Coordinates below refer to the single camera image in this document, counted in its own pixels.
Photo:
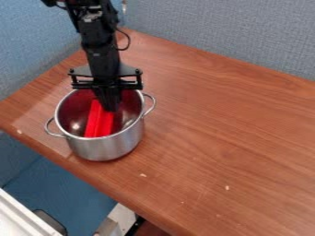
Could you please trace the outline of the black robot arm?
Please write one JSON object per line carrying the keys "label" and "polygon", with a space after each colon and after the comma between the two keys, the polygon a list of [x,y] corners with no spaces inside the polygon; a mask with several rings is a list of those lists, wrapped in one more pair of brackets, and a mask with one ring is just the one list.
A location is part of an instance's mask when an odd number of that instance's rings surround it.
{"label": "black robot arm", "polygon": [[48,7],[59,7],[68,12],[72,25],[82,37],[82,47],[87,55],[87,65],[70,70],[71,86],[91,89],[103,108],[115,112],[122,102],[124,90],[143,88],[143,71],[120,61],[116,32],[119,12],[111,0],[40,0]]}

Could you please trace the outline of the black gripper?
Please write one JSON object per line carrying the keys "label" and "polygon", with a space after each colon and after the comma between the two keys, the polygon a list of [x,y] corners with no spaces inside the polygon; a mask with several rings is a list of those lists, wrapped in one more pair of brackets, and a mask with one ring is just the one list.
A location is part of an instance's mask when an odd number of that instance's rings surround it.
{"label": "black gripper", "polygon": [[[119,51],[86,51],[87,65],[75,67],[68,75],[75,89],[94,89],[103,108],[115,112],[122,100],[122,89],[142,89],[142,70],[120,62]],[[104,89],[111,89],[111,101]]]}

